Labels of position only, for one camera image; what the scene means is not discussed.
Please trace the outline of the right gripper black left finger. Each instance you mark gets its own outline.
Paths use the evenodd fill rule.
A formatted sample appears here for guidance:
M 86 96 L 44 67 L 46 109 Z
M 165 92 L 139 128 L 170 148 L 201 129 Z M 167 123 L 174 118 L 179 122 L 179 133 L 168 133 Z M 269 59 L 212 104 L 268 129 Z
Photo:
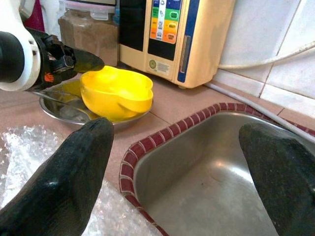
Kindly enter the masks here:
M 98 198 L 114 140 L 106 118 L 72 132 L 0 210 L 0 236 L 81 236 Z

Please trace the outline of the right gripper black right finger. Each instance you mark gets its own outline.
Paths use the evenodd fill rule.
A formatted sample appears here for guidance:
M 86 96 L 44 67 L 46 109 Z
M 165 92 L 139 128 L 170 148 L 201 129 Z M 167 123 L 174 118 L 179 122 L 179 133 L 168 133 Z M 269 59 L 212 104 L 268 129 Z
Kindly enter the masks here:
M 315 236 L 315 155 L 285 131 L 248 123 L 239 143 L 279 236 Z

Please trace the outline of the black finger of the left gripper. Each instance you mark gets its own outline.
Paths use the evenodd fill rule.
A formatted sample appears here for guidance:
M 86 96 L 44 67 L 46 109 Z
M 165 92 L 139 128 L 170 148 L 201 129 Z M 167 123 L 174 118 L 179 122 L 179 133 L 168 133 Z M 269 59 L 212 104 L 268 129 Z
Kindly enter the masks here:
M 75 72 L 86 73 L 89 71 L 100 71 L 105 66 L 101 58 L 90 52 L 73 48 L 73 55 L 75 58 Z

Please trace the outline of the yellow plastic bowl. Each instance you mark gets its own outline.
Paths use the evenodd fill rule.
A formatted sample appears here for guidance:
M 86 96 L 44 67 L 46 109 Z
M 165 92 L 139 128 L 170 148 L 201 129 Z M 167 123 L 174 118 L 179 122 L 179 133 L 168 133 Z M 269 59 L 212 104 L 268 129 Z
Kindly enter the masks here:
M 148 112 L 154 96 L 149 77 L 111 66 L 84 73 L 80 92 L 90 111 L 110 121 L 125 121 Z

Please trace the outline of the clear jar brown powder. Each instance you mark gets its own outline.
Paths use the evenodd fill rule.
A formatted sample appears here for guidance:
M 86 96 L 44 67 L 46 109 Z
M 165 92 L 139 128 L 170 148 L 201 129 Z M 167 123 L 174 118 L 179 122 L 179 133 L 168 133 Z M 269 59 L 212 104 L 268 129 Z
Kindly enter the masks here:
M 113 13 L 94 14 L 67 8 L 58 19 L 62 42 L 98 56 L 105 65 L 117 66 L 119 29 L 113 17 Z

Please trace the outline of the metal fork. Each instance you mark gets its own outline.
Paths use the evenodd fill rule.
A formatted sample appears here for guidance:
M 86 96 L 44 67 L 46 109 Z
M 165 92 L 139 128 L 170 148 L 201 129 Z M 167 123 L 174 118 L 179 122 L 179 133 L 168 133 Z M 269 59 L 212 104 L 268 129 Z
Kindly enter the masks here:
M 85 113 L 89 117 L 94 117 L 95 114 L 91 112 L 83 103 L 81 97 L 67 93 L 64 91 L 54 91 L 54 90 L 42 90 L 42 91 L 31 91 L 31 93 L 49 99 L 51 101 L 60 103 L 64 106 L 69 106 L 72 109 L 76 109 L 80 112 Z

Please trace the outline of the magenta plastic container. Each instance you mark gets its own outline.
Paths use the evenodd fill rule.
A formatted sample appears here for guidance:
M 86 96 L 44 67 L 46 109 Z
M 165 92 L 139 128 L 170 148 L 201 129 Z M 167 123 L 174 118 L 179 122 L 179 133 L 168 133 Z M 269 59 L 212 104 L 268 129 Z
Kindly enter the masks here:
M 26 21 L 24 21 L 24 26 L 45 32 L 40 0 L 35 0 L 32 15 Z

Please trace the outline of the clear bubble wrap sheet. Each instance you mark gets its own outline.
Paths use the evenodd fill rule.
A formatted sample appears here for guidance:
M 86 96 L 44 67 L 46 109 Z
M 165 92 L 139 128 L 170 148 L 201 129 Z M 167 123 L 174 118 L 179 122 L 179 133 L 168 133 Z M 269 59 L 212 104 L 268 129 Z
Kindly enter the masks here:
M 63 136 L 43 125 L 9 127 L 0 133 L 0 210 L 61 145 Z M 162 236 L 158 229 L 103 180 L 81 236 Z

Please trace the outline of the stainless steel plate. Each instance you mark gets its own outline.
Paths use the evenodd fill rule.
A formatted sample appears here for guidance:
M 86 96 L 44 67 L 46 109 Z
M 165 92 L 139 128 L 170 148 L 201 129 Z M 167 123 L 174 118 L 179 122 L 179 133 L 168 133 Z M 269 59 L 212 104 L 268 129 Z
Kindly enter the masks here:
M 70 82 L 66 82 L 60 85 L 57 85 L 53 88 L 48 90 L 54 91 L 64 91 L 67 93 L 71 93 L 81 97 L 80 92 L 80 80 L 73 80 Z M 100 118 L 101 116 L 95 114 L 94 117 L 89 117 L 85 113 L 80 112 L 76 109 L 72 109 L 69 106 L 64 106 L 60 103 L 51 101 L 49 99 L 45 99 L 40 97 L 39 103 L 43 111 L 48 114 L 49 116 L 56 118 L 60 121 L 64 121 L 73 125 L 83 125 L 90 120 L 94 120 L 96 118 Z M 134 123 L 137 122 L 140 118 L 146 115 L 148 112 L 125 121 L 111 121 L 117 130 L 125 129 L 126 127 L 132 126 Z

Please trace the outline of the stainless steel sink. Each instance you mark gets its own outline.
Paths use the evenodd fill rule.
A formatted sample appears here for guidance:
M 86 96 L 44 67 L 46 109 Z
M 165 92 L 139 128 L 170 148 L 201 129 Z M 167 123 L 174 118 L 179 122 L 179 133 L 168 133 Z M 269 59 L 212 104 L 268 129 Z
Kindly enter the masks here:
M 225 112 L 145 154 L 134 171 L 144 210 L 171 236 L 279 236 L 255 188 L 239 130 L 285 131 L 315 155 L 315 143 L 270 121 Z

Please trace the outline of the cream water ionizer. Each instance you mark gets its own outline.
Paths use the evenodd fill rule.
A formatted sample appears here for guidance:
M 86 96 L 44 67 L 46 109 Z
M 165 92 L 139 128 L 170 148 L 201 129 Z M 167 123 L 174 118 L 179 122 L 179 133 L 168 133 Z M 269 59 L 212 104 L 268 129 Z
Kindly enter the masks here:
M 236 0 L 120 0 L 120 61 L 192 89 L 216 74 Z

